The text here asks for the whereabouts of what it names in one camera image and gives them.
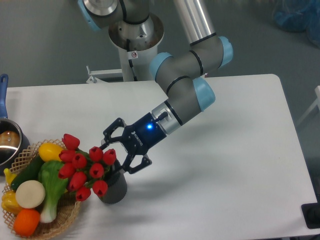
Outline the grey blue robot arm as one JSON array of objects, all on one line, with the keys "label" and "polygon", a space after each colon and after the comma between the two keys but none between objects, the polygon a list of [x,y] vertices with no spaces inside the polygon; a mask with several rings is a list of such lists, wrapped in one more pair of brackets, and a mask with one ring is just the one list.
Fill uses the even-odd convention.
[{"label": "grey blue robot arm", "polygon": [[134,174],[149,166],[147,153],[216,99],[203,75],[233,58],[229,40],[217,36],[201,0],[174,2],[190,50],[181,57],[158,52],[164,36],[161,20],[149,10],[147,0],[80,0],[78,6],[93,30],[108,28],[118,49],[125,82],[154,80],[167,100],[131,125],[118,118],[105,131],[102,148],[119,142],[126,150],[123,164],[111,172]]}]

